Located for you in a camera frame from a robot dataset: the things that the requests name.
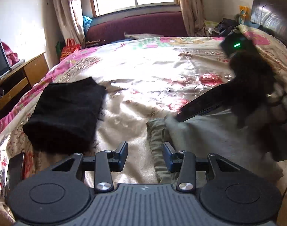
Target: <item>tv stand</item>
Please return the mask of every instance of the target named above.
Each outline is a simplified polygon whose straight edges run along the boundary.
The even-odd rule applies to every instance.
[[[4,96],[0,99],[0,119],[6,116],[20,98],[46,75],[49,69],[44,53],[20,64],[0,79],[0,88],[4,90]]]

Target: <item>silver bolt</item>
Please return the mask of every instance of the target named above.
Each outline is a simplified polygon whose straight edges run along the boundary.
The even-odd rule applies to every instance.
[[[99,190],[107,190],[111,188],[111,184],[109,184],[108,182],[100,182],[97,184],[96,188]]]
[[[190,182],[183,182],[179,184],[179,189],[182,190],[191,190],[194,186]]]

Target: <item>floral bedspread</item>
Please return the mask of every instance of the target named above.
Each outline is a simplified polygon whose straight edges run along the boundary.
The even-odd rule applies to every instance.
[[[287,49],[278,40],[257,29],[241,26],[254,40],[260,53],[287,83]],[[4,203],[8,161],[26,152],[24,177],[48,167],[63,156],[36,152],[23,133],[22,125],[31,116],[43,89],[50,82],[74,82],[86,77],[107,89],[104,121],[100,123],[92,151],[115,149],[122,140],[129,143],[125,169],[113,174],[114,184],[157,182],[146,142],[146,122],[164,117],[233,77],[228,58],[219,47],[221,38],[157,37],[109,44],[80,50],[51,69],[0,120],[0,225],[10,225],[13,217]],[[287,184],[287,162],[280,164]],[[86,173],[85,183],[93,186],[93,174]],[[281,214],[287,217],[287,207]]]

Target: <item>ribbed gray surface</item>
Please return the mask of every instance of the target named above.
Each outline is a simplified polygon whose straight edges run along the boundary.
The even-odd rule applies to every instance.
[[[228,226],[210,216],[191,194],[171,185],[121,184],[99,194],[79,218],[63,226]],[[263,226],[274,226],[272,222]]]

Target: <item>curtain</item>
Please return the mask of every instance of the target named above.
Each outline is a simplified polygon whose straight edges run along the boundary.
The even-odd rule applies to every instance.
[[[205,36],[201,0],[180,0],[180,7],[188,36]]]
[[[81,0],[53,0],[56,15],[65,41],[74,39],[84,46],[83,13]]]

